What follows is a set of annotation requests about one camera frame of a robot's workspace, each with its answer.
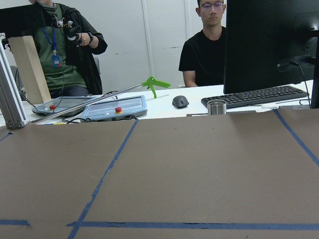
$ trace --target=keyboard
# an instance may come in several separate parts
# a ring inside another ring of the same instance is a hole
[[[305,91],[292,86],[279,86],[256,91],[227,94],[201,99],[205,107],[210,100],[224,100],[228,109],[242,106],[251,106],[275,101],[284,101],[296,98],[307,97]]]

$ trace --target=ear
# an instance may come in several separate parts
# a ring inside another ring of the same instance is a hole
[[[196,10],[196,12],[197,12],[197,15],[201,17],[201,15],[200,15],[200,8],[197,7],[195,10]]]

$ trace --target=wristwatch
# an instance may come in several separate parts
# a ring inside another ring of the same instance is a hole
[[[94,36],[93,36],[93,34],[91,32],[88,32],[88,34],[89,34],[89,37],[90,37],[90,42],[89,42],[89,44],[90,44],[94,40]]]

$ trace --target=person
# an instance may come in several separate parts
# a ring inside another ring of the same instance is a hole
[[[226,5],[221,0],[197,0],[196,12],[203,29],[183,46],[179,71],[186,87],[222,85],[224,82],[225,33],[221,25]]]
[[[52,0],[29,0],[31,4],[36,1],[53,7],[57,23],[60,21],[60,28],[46,26],[32,30],[51,97],[102,94],[102,82],[92,54],[106,51],[108,45],[103,35],[77,9]],[[71,28],[78,31],[74,34],[78,45],[67,37]]]

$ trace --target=green handle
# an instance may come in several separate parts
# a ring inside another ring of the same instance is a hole
[[[146,81],[142,82],[142,86],[147,86],[148,89],[151,89],[153,94],[154,94],[154,98],[156,99],[156,92],[154,89],[154,86],[159,86],[159,87],[164,87],[164,88],[168,88],[170,87],[170,83],[164,82],[164,81],[158,81],[157,79],[155,79],[154,76],[150,76]]]

